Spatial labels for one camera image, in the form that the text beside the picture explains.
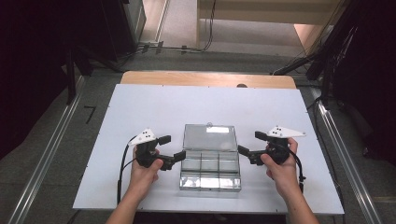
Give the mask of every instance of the black cable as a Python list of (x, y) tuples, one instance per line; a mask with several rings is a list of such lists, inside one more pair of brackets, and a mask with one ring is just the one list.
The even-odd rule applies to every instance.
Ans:
[(122, 171), (125, 169), (125, 167), (127, 167), (129, 164), (131, 164), (133, 161), (135, 161), (136, 158), (134, 158), (133, 160), (129, 161), (128, 163), (126, 163), (123, 167), (122, 167)]
[(73, 222), (75, 221), (76, 217), (80, 212), (81, 210), (78, 209), (77, 212), (72, 217), (70, 217), (69, 221), (67, 221), (67, 224), (73, 224)]
[(309, 110), (312, 106), (314, 106), (319, 100), (321, 99), (321, 97), (319, 96), (317, 99), (314, 100), (314, 103), (312, 103), (311, 105), (309, 105), (306, 110)]
[(303, 65), (303, 68), (305, 69), (305, 72), (307, 72), (309, 69), (309, 68), (306, 68), (306, 64)]
[(181, 51), (189, 50), (190, 52), (204, 52), (204, 51), (206, 51), (212, 45), (212, 41), (213, 41), (213, 20), (215, 18), (215, 11), (216, 11), (216, 0), (214, 0), (214, 2), (213, 2), (212, 12), (210, 15), (209, 39), (206, 42), (206, 45), (203, 49), (149, 46), (147, 48), (147, 50), (161, 48), (161, 49), (175, 49), (175, 50), (181, 50)]
[(126, 165), (124, 166), (126, 154), (127, 154), (127, 152), (128, 152), (129, 143), (130, 143), (132, 140), (134, 140), (134, 138), (136, 138), (136, 136), (133, 137), (133, 138), (131, 138), (131, 140), (129, 140), (129, 142), (126, 144), (126, 147), (125, 147), (125, 149), (124, 149), (124, 153), (123, 153), (123, 156), (122, 156), (122, 162), (121, 162), (121, 168), (120, 168), (120, 178), (119, 178), (119, 181), (117, 182), (117, 204), (119, 204), (120, 201), (121, 201), (122, 172), (123, 172), (123, 170), (125, 169), (125, 166), (126, 166)]
[(294, 69), (293, 71), (296, 72), (297, 74), (302, 74), (301, 72), (297, 71), (297, 69)]
[(136, 54), (138, 54), (138, 53), (141, 53), (142, 50), (143, 50), (143, 49), (137, 49), (135, 52), (126, 55), (126, 56), (125, 56), (125, 59), (124, 59), (121, 63), (118, 63), (117, 66), (118, 66), (118, 67), (124, 66), (124, 65), (129, 61), (129, 59), (130, 59), (132, 56), (134, 56), (134, 55), (136, 55)]
[(300, 186), (301, 192), (304, 193), (304, 180), (306, 179), (306, 177), (303, 175), (303, 165), (300, 161), (300, 158), (298, 158), (298, 156), (293, 151), (291, 151), (290, 148), (283, 147), (282, 145), (277, 144), (277, 143), (273, 143), (273, 142), (270, 142), (270, 143), (276, 147), (282, 147), (283, 149), (287, 150), (291, 154), (291, 156), (293, 156), (293, 158), (296, 160), (296, 163), (299, 168), (299, 177), (298, 177), (299, 186)]
[(307, 85), (305, 85), (305, 84), (302, 84), (302, 85), (296, 85), (296, 87), (297, 87), (297, 88), (299, 88), (299, 87), (311, 87), (311, 88), (321, 89), (321, 86), (318, 86), (318, 85), (312, 85), (312, 84), (307, 84)]
[[(330, 22), (334, 19), (334, 17), (335, 17), (335, 12), (336, 12), (336, 11), (338, 10), (338, 8), (341, 6), (341, 3), (342, 3), (342, 2), (343, 2), (343, 1), (339, 1), (339, 2), (338, 2), (338, 4), (337, 4), (335, 10), (332, 12), (332, 15), (331, 15), (330, 18), (327, 20), (326, 24), (323, 26), (324, 28), (328, 27), (328, 25), (330, 24)], [(327, 35), (329, 35), (329, 34), (332, 32), (332, 30), (330, 30), (329, 32), (327, 32), (326, 35), (324, 35), (324, 34), (323, 34), (323, 33), (324, 33), (324, 30), (325, 30), (325, 29), (323, 29), (323, 30), (320, 32), (320, 35), (318, 36), (318, 38), (314, 41), (314, 43), (312, 43), (312, 45), (311, 45), (309, 48), (302, 50), (302, 51), (301, 51), (299, 54), (297, 54), (293, 59), (291, 59), (288, 63), (286, 63), (286, 65), (284, 65), (283, 67), (281, 67), (281, 68), (279, 68), (279, 69), (276, 69), (274, 72), (276, 72), (276, 71), (278, 71), (278, 70), (281, 70), (281, 69), (283, 69), (283, 68), (285, 68), (285, 67), (287, 67), (287, 66), (293, 64), (297, 59), (299, 59), (299, 56), (300, 56), (301, 54), (303, 54), (303, 53), (305, 53), (306, 51), (309, 51), (310, 49), (312, 49), (312, 48), (318, 43), (318, 41), (320, 41), (320, 43), (321, 43), (322, 39), (324, 39)]]

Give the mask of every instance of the floor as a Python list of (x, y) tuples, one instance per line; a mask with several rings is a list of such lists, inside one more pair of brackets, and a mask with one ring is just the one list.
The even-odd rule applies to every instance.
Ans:
[[(165, 1), (158, 0), (158, 2), (162, 4), (162, 7), (158, 8), (163, 9)], [(193, 29), (190, 26), (183, 26), (179, 17), (181, 12), (188, 11), (188, 8), (191, 8), (188, 3), (192, 2), (194, 1), (170, 0), (163, 28), (160, 29), (161, 33), (158, 35), (158, 40), (163, 41), (165, 46), (196, 45), (196, 37), (192, 38), (188, 32)], [(164, 49), (163, 52), (157, 54), (154, 50), (150, 50), (145, 54), (138, 54), (128, 58), (123, 68), (127, 70), (219, 71), (269, 74), (285, 64), (293, 62), (295, 57), (301, 53), (299, 49), (302, 49), (302, 47), (298, 44), (298, 37), (294, 34), (292, 27), (288, 25), (266, 24), (267, 28), (262, 29), (268, 29), (269, 32), (263, 38), (261, 33), (260, 35), (254, 35), (251, 42), (246, 41), (245, 34), (248, 33), (240, 30), (240, 28), (244, 28), (244, 24), (238, 24), (237, 32), (235, 32), (236, 29), (234, 28), (232, 31), (226, 29), (231, 25), (233, 26), (233, 23), (224, 22), (215, 23), (215, 25), (214, 34), (227, 35), (214, 35), (214, 42), (209, 52), (181, 54), (179, 51)], [(252, 24), (250, 30), (254, 32), (259, 29), (257, 28), (259, 25), (264, 24)], [(185, 32), (168, 30), (170, 28), (180, 29), (180, 27), (185, 27), (182, 29)], [(156, 35), (155, 32), (151, 32), (145, 38), (148, 42), (156, 42)], [(201, 32), (201, 35), (201, 39), (204, 40), (205, 32)], [(244, 43), (244, 41), (254, 43), (254, 46), (240, 44)], [(254, 52), (252, 49), (257, 46), (261, 46), (257, 48), (260, 50), (259, 52)], [(305, 104), (309, 106), (315, 100), (312, 92), (317, 89), (316, 86), (320, 85), (320, 82), (308, 82), (304, 78), (305, 71), (306, 69), (301, 67), (289, 75), (294, 78), (305, 100)], [(79, 181), (84, 174), (85, 166), (91, 155), (92, 147), (101, 127), (114, 86), (120, 83), (121, 75), (120, 73), (97, 67), (91, 77), (81, 78), (79, 82), (83, 83), (81, 84), (81, 89), (79, 89), (81, 96), (76, 103), (73, 116), (68, 121), (68, 125), (64, 127), (63, 138), (58, 139), (59, 142), (51, 157), (50, 166), (43, 174), (39, 188), (32, 195), (31, 204), (27, 204), (26, 213), (21, 217), (21, 222), (17, 223), (66, 223), (73, 220), (76, 210), (72, 209), (72, 205), (78, 191)], [(18, 205), (18, 201), (26, 190), (28, 181), (35, 172), (40, 158), (46, 153), (50, 142), (53, 142), (52, 134), (57, 130), (59, 121), (68, 109), (64, 104), (66, 98), (67, 92), (64, 91), (37, 122), (25, 141), (0, 160), (0, 223), (7, 223), (7, 220), (11, 217)], [(396, 186), (396, 168), (385, 161), (364, 158), (361, 155), (364, 144), (348, 114), (340, 109), (336, 100), (330, 100), (330, 109), (338, 132), (343, 137), (346, 148), (353, 158), (364, 186), (373, 199), (373, 204), (382, 219), (382, 223), (396, 223), (396, 188), (394, 188)], [(318, 126), (320, 134), (323, 135), (323, 141), (319, 136), (318, 139), (322, 145), (322, 151), (329, 170), (334, 178), (334, 185), (342, 192), (340, 200), (344, 203), (346, 211), (344, 216), (319, 215), (320, 222), (379, 223), (366, 220), (361, 205), (357, 200), (359, 195), (352, 187), (345, 167), (334, 149), (333, 140), (320, 114), (318, 111), (314, 113), (312, 108), (308, 110), (308, 113), (313, 125)], [(73, 223), (104, 223), (110, 213), (111, 211), (81, 211), (75, 217)], [(230, 219), (240, 220), (238, 218), (229, 217), (228, 221)], [(205, 217), (189, 217), (189, 222), (187, 222), (187, 219), (182, 220), (184, 223), (221, 223), (218, 219), (213, 219), (213, 217), (210, 220)], [(278, 219), (265, 221), (263, 217), (246, 217), (243, 220), (246, 223), (282, 223)]]

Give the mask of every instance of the motion capture marker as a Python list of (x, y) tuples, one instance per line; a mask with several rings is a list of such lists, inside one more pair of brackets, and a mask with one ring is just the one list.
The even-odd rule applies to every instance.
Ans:
[(140, 133), (136, 138), (131, 140), (128, 145), (138, 145), (146, 142), (150, 142), (155, 140), (155, 135), (150, 128), (145, 129), (142, 133)]
[(276, 125), (275, 128), (273, 128), (268, 132), (268, 136), (278, 137), (278, 138), (301, 137), (301, 136), (306, 136), (306, 133)]
[(163, 41), (158, 43), (157, 50), (155, 50), (155, 54), (161, 53), (162, 50), (163, 50)]

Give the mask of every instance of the white table surface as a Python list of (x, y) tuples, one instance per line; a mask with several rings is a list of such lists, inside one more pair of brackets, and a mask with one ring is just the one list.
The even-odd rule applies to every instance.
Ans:
[[(303, 98), (298, 90), (208, 88), (119, 84), (114, 90), (102, 127), (75, 199), (75, 209), (114, 209), (123, 150), (128, 141), (147, 127), (172, 142), (157, 148), (172, 156), (182, 150), (185, 124), (232, 125), (236, 140), (250, 150), (265, 142), (255, 131), (276, 125), (305, 132), (297, 137), (302, 161), (304, 196), (315, 214), (344, 214), (329, 169), (318, 144)], [(129, 151), (127, 161), (132, 159)], [(249, 163), (240, 155), (242, 190), (237, 193), (179, 189), (180, 162), (171, 171), (160, 171), (142, 211), (282, 214), (287, 207), (277, 194), (265, 166)], [(127, 189), (130, 166), (124, 170), (122, 194)]]

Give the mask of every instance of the hand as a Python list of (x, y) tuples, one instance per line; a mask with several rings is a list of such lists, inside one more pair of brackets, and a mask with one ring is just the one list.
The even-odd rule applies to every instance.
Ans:
[[(297, 142), (289, 138), (289, 148), (292, 152), (297, 153)], [(289, 155), (288, 159), (281, 165), (276, 164), (268, 154), (261, 155), (262, 162), (267, 166), (267, 175), (275, 180), (276, 190), (282, 196), (286, 198), (288, 193), (294, 190), (299, 190), (296, 174), (296, 161)]]
[(127, 197), (129, 195), (133, 195), (140, 203), (144, 198), (146, 198), (151, 184), (158, 179), (157, 172), (162, 166), (163, 161), (160, 159), (154, 161), (149, 168), (140, 166), (137, 161), (134, 161), (132, 164), (131, 181), (125, 195)]

